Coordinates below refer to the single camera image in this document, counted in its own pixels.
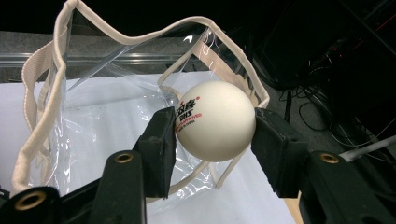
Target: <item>ping pong ball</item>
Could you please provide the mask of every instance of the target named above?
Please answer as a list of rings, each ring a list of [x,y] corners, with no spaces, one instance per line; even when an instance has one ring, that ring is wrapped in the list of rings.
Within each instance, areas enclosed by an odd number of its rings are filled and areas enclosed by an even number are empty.
[[[243,91],[223,81],[188,90],[176,108],[176,134],[191,155],[227,161],[244,151],[256,129],[253,104]]]

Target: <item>white ball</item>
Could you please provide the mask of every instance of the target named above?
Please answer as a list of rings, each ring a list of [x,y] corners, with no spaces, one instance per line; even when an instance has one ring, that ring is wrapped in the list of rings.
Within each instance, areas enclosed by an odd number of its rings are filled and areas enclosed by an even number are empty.
[[[180,144],[203,161],[227,161],[250,144],[256,129],[254,106],[240,89],[223,81],[194,86],[176,111]]]

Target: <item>transparent plastic bag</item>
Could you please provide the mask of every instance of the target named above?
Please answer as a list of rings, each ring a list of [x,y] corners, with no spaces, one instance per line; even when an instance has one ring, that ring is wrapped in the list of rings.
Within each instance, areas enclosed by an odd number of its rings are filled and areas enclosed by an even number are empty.
[[[97,28],[97,35],[73,33],[75,17],[92,21],[89,27]],[[62,196],[98,179],[106,159],[132,149],[156,111],[178,105],[199,83],[226,81],[245,92],[254,106],[266,107],[269,101],[243,51],[208,18],[187,18],[159,32],[128,37],[81,1],[69,0],[56,21],[53,61],[47,64],[36,111],[25,108],[34,132],[20,152],[29,158],[17,161],[14,193],[53,186]],[[220,187],[239,158],[201,161],[177,141],[169,198],[147,199],[148,213]]]

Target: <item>brass screw hole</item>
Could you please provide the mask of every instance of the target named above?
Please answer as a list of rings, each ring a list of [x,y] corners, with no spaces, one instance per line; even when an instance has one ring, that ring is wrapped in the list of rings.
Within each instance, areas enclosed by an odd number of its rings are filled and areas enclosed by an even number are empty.
[[[134,158],[134,155],[130,153],[122,153],[118,157],[116,157],[116,162],[125,163],[131,161]]]
[[[29,210],[44,202],[47,194],[44,191],[38,190],[23,195],[16,203],[15,209],[19,211]]]
[[[337,163],[339,162],[338,158],[334,157],[334,155],[322,153],[320,154],[320,159],[326,161],[327,163]]]

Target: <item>printed logo on ball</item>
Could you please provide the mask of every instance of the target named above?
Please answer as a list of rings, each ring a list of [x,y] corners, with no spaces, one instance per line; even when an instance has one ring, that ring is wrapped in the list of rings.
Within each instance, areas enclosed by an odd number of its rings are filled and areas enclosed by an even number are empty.
[[[182,101],[180,103],[180,107],[176,111],[176,116],[179,121],[179,124],[176,127],[177,132],[181,132],[185,127],[193,124],[196,119],[202,116],[201,113],[193,114],[195,101],[199,101],[201,97],[197,96],[195,99],[190,99],[188,102],[184,103]]]

